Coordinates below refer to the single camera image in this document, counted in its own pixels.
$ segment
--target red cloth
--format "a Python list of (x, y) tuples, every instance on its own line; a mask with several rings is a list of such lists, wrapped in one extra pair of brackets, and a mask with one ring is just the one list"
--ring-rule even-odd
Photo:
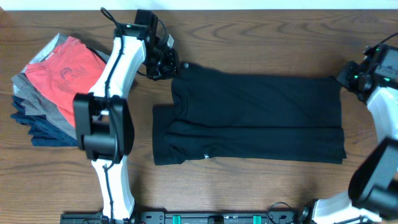
[(105, 63), (86, 45), (74, 37), (68, 37), (47, 60), (27, 65), (25, 74), (75, 127), (73, 98), (76, 93), (88, 93), (104, 68)]

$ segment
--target navy blue cloth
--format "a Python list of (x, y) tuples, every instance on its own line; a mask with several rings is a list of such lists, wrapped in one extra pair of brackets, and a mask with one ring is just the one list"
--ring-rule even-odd
[(77, 146), (77, 140), (64, 133), (49, 121), (44, 115), (25, 115), (25, 108), (22, 106), (24, 99), (12, 96), (12, 105), (18, 112), (11, 115), (11, 118), (23, 125), (29, 125), (28, 134), (33, 135), (31, 141), (33, 146)]

